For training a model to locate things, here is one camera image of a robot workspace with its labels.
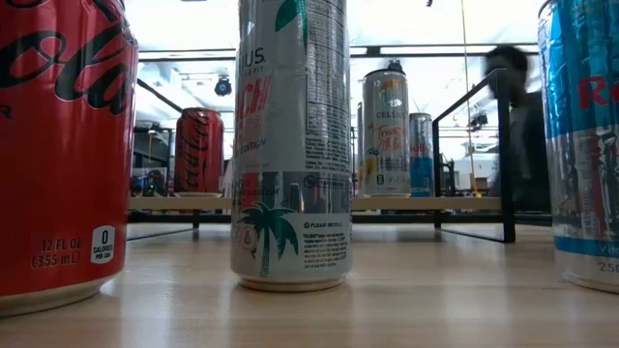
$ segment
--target ceiling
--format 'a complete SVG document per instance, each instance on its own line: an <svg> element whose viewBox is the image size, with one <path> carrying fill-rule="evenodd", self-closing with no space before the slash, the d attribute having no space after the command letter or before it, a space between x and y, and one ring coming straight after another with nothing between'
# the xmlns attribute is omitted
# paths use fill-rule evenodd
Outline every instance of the ceiling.
<svg viewBox="0 0 619 348"><path fill-rule="evenodd" d="M348 0L350 43L358 45L413 44L426 53L463 52L458 47L438 44L463 44L462 10L457 0ZM464 0L466 42L468 44L534 43L537 40L537 10L540 0ZM235 49L238 45L238 3L235 0L126 0L132 29L140 50L182 51ZM386 48L392 53L406 53L406 47ZM437 116L466 93L466 68L469 84L482 78L483 62L479 57L404 58L401 64L409 82L409 105L412 111ZM351 110L361 97L361 80L367 73L386 68L388 61L379 58L351 60ZM531 60L530 89L539 88L537 58ZM204 105L223 111L226 127L233 131L234 91L218 97L215 84L228 76L234 85L234 61L141 63L139 77L182 107ZM178 113L141 89L137 92L140 120L162 122L173 127ZM481 102L491 124L495 107L483 91L473 100ZM356 115L351 124L356 125ZM468 112L457 111L446 127L465 127Z"/></svg>

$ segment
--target blurred person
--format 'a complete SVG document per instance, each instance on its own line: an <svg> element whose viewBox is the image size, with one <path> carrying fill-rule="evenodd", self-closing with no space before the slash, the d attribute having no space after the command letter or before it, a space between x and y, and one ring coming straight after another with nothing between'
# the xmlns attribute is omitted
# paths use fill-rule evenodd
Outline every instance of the blurred person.
<svg viewBox="0 0 619 348"><path fill-rule="evenodd" d="M550 184L545 149L544 105L542 92L526 92L529 64L521 50L502 45L486 54L486 74L506 69L510 89L510 152L512 188L515 209L519 211L550 210ZM494 86L490 84L496 96ZM500 194L500 170L494 181Z"/></svg>

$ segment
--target wooden table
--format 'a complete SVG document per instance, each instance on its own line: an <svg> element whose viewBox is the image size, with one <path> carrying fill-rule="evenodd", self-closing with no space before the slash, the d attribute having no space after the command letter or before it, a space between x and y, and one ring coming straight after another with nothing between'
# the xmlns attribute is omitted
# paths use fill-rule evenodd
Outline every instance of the wooden table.
<svg viewBox="0 0 619 348"><path fill-rule="evenodd" d="M355 226L346 284L296 295L239 287L228 234L205 225L199 242L191 233L130 242L125 271L100 295L0 320L0 347L619 347L617 296L559 281L542 227L520 227L504 246L453 235L426 243L429 225Z"/></svg>

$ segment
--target celsius can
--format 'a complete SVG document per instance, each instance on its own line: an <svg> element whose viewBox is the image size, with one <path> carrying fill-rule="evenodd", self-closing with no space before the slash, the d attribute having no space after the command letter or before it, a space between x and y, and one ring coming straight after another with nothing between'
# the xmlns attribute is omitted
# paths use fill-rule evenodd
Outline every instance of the celsius can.
<svg viewBox="0 0 619 348"><path fill-rule="evenodd" d="M426 113L410 114L411 197L434 195L432 118Z"/></svg>
<svg viewBox="0 0 619 348"><path fill-rule="evenodd" d="M123 269L137 42L119 0L0 2L0 316Z"/></svg>
<svg viewBox="0 0 619 348"><path fill-rule="evenodd" d="M619 4L546 1L539 44L557 263L619 292Z"/></svg>
<svg viewBox="0 0 619 348"><path fill-rule="evenodd" d="M217 111L187 108L176 123L174 191L213 193L223 185L223 121Z"/></svg>
<svg viewBox="0 0 619 348"><path fill-rule="evenodd" d="M231 266L309 291L351 268L346 1L241 0Z"/></svg>
<svg viewBox="0 0 619 348"><path fill-rule="evenodd" d="M408 86L404 72L364 78L364 194L410 196Z"/></svg>
<svg viewBox="0 0 619 348"><path fill-rule="evenodd" d="M365 172L365 168L364 168L364 147L365 147L365 141L364 141L364 104L362 102L360 102L357 105L357 162L358 162L358 166L359 168L357 169L357 186L358 186L358 191L357 191L357 196L359 197L363 197L364 196L364 172Z"/></svg>

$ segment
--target can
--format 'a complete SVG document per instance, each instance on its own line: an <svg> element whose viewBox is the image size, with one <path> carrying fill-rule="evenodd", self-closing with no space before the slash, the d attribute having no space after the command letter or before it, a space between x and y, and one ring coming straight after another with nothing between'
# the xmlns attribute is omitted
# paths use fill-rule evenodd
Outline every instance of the can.
<svg viewBox="0 0 619 348"><path fill-rule="evenodd" d="M363 197L364 194L364 178L365 178L365 167L364 167L364 149L366 148L366 144L364 141L364 104L360 102L357 104L357 196Z"/></svg>
<svg viewBox="0 0 619 348"><path fill-rule="evenodd" d="M219 112L186 108L176 123L174 191L212 193L223 185L223 121Z"/></svg>
<svg viewBox="0 0 619 348"><path fill-rule="evenodd" d="M434 196L434 160L432 158L432 117L423 112L410 117L411 197Z"/></svg>
<svg viewBox="0 0 619 348"><path fill-rule="evenodd" d="M545 1L539 18L557 264L619 292L619 4Z"/></svg>
<svg viewBox="0 0 619 348"><path fill-rule="evenodd" d="M0 2L0 316L123 269L137 42L118 0Z"/></svg>
<svg viewBox="0 0 619 348"><path fill-rule="evenodd" d="M364 194L410 196L406 74L378 70L364 78Z"/></svg>
<svg viewBox="0 0 619 348"><path fill-rule="evenodd" d="M240 1L231 267L268 291L350 271L346 1Z"/></svg>

